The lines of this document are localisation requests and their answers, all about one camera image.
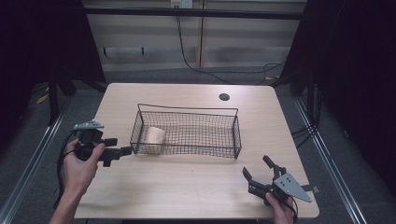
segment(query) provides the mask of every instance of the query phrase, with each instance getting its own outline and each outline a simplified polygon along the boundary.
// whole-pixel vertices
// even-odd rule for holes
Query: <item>wire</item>
[[[293,202],[296,206],[296,209],[294,209],[292,206],[290,206],[285,201],[282,201],[282,203],[291,210],[291,212],[293,213],[293,223],[296,223],[297,219],[298,219],[298,205],[297,205],[297,202],[293,199],[293,197],[291,197],[291,199],[293,200]]]
[[[56,175],[58,176],[58,183],[59,183],[59,194],[58,194],[58,199],[56,200],[55,204],[53,205],[53,208],[56,209],[58,207],[59,201],[62,198],[62,195],[64,195],[64,178],[62,177],[62,167],[64,165],[64,157],[70,153],[64,154],[64,149],[66,148],[67,143],[70,140],[70,137],[74,134],[76,134],[77,131],[73,130],[70,132],[69,135],[64,139],[64,143],[62,144],[61,151],[59,152],[59,157],[58,157],[58,162],[56,166]]]
[[[64,158],[65,158],[67,155],[69,155],[70,153],[72,153],[72,152],[75,152],[75,150],[71,150],[71,151],[65,153],[65,154],[64,154]]]
[[[258,86],[258,85],[262,84],[266,80],[266,77],[267,77],[266,72],[269,72],[269,71],[271,71],[271,70],[273,70],[273,69],[277,68],[278,66],[283,65],[285,63],[285,62],[282,62],[282,63],[267,63],[263,67],[262,71],[257,71],[257,72],[235,72],[235,71],[206,72],[206,71],[202,71],[202,70],[198,70],[198,69],[192,68],[189,65],[189,63],[187,62],[186,56],[185,56],[185,53],[184,53],[183,38],[182,38],[182,34],[181,34],[180,17],[176,16],[176,19],[177,19],[178,38],[179,38],[179,41],[180,41],[181,54],[183,55],[184,63],[194,72],[210,75],[210,76],[212,76],[212,77],[214,77],[214,78],[216,78],[216,79],[218,79],[218,80],[220,80],[222,82],[230,84],[230,85],[238,85],[238,84],[237,83],[232,83],[230,81],[227,81],[227,80],[225,80],[225,79],[223,79],[221,77],[216,76],[215,74],[223,74],[223,73],[229,73],[229,74],[259,74],[259,73],[264,73],[264,78],[260,82],[254,84],[254,85]],[[269,65],[274,65],[274,67],[265,70],[265,67],[269,66]]]
[[[315,116],[313,117],[313,122],[311,124],[309,124],[308,126],[303,127],[302,129],[291,133],[292,135],[295,135],[297,133],[302,133],[302,132],[306,132],[309,131],[309,135],[300,143],[296,146],[296,148],[302,146],[308,139],[309,137],[311,137],[315,132],[318,131],[318,126],[319,126],[319,122],[320,122],[320,116],[321,116],[321,104],[322,104],[322,95],[320,94],[320,91],[318,89],[318,87],[316,87],[316,111],[315,111]],[[299,138],[301,136],[303,136],[303,134],[298,135],[293,137],[294,139]]]
[[[271,86],[271,87],[273,87],[273,88],[276,88],[276,87],[278,87],[278,86],[280,86],[280,85],[283,85],[283,84],[285,84],[285,83],[288,83],[293,77],[297,76],[297,75],[300,74],[302,71],[303,71],[303,68],[301,68],[301,69],[299,69],[299,70],[297,70],[297,71],[295,71],[295,72],[293,72],[293,73],[290,73],[290,74],[289,74],[288,76],[286,76],[286,77],[283,76],[283,77],[281,77],[280,79],[278,79],[277,81],[271,83],[269,86]]]

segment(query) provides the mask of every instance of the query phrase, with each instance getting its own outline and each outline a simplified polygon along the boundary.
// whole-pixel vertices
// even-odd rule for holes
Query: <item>gray floor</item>
[[[260,67],[249,68],[211,68],[206,71],[257,71]],[[252,85],[263,79],[263,74],[217,74],[232,83]],[[166,69],[134,72],[107,72],[106,79],[111,82],[138,83],[200,83],[224,84],[208,74],[200,74],[190,69]],[[265,79],[262,84],[269,84],[273,79]],[[52,205],[56,200],[56,160],[61,143],[71,131],[74,124],[92,119],[101,102],[103,94],[77,83],[78,92],[66,110],[64,119],[55,134],[49,150],[38,167],[38,171],[19,206],[12,223],[42,223],[47,222],[53,212]],[[4,205],[7,196],[17,185],[26,164],[35,153],[41,137],[47,129],[49,119],[49,102],[37,105],[35,100],[41,92],[32,95],[32,101],[21,119],[18,132],[0,159],[0,204]],[[276,94],[281,103],[290,131],[294,132],[304,126],[297,110],[295,99],[290,95],[289,86],[276,88]],[[60,96],[61,105],[65,99]],[[378,175],[361,157],[359,149],[352,140],[345,138],[343,128],[326,106],[323,106],[319,131],[343,175],[351,193],[356,198],[367,223],[395,223],[396,202]],[[295,139],[298,145],[307,133]],[[299,220],[298,223],[353,223],[346,210],[340,194],[319,156],[311,139],[298,148],[305,171],[312,186],[317,186],[320,192],[315,195],[320,215],[312,220]],[[121,220],[90,220],[89,223],[121,223]]]

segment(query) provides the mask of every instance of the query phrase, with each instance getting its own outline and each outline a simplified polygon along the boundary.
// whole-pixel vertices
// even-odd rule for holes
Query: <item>table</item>
[[[219,95],[227,93],[230,100]],[[262,161],[268,155],[285,166],[301,185],[308,180],[288,125],[271,87],[180,84],[110,84],[95,119],[105,124],[104,138],[130,145],[137,104],[185,107],[236,107],[242,150],[237,160],[203,155],[140,155],[122,157],[99,168],[83,196],[76,218],[267,218],[272,208],[248,193],[242,175],[270,184],[273,171]],[[312,203],[296,199],[300,218],[318,215]]]

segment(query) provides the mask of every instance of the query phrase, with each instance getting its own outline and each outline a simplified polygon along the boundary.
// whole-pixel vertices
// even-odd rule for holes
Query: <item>metal rail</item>
[[[303,117],[304,123],[306,127],[312,127],[310,119],[307,115],[306,107],[301,99],[296,100],[297,107],[301,116]],[[352,192],[349,190],[347,183],[345,182],[344,178],[342,177],[340,171],[338,170],[337,165],[335,164],[334,160],[332,159],[332,155],[327,149],[326,145],[323,142],[322,137],[320,136],[319,132],[314,132],[312,128],[309,128],[308,131],[311,133],[312,140],[317,147],[318,153],[322,158],[330,177],[332,178],[332,182],[334,183],[335,187],[337,188],[340,197],[346,206],[346,210],[350,214],[353,223],[355,224],[367,224],[367,221],[361,211],[358,202],[356,201],[355,197],[353,196]]]
[[[246,10],[218,10],[194,8],[167,8],[167,7],[41,7],[40,11],[46,13],[77,13],[98,15],[138,15],[138,16],[180,16],[180,17],[215,17],[215,18],[244,18],[244,19],[270,19],[292,20],[302,19],[317,20],[330,18],[326,15],[308,15],[301,12],[270,12]]]
[[[35,173],[37,172],[40,163],[43,161],[44,156],[46,155],[46,152],[50,146],[50,143],[55,134],[57,133],[59,126],[61,125],[64,118],[64,113],[70,106],[71,101],[72,97],[68,97],[60,115],[53,122],[53,124],[47,128],[44,136],[42,137],[40,143],[35,149],[35,153],[33,154],[32,159],[30,159],[25,170],[23,171],[23,174],[18,180],[17,185],[15,186],[14,190],[12,190],[12,192],[8,195],[6,202],[0,210],[1,224],[11,223],[12,219],[15,217],[15,214],[17,213],[17,210],[21,205],[23,197],[29,189],[30,184],[35,177]]]

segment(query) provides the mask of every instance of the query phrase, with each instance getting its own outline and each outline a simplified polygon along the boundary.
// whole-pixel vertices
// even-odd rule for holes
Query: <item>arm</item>
[[[66,151],[73,151],[77,142],[76,139],[67,144]],[[72,223],[79,201],[95,177],[98,168],[97,162],[104,150],[105,144],[99,144],[93,149],[92,155],[87,161],[79,160],[73,152],[67,154],[64,158],[66,175],[64,195],[49,223]]]
[[[268,203],[274,207],[274,224],[292,224],[293,223],[293,213],[284,204],[280,205],[277,199],[271,194],[266,193],[265,197]],[[289,197],[286,203],[293,207],[292,198]]]

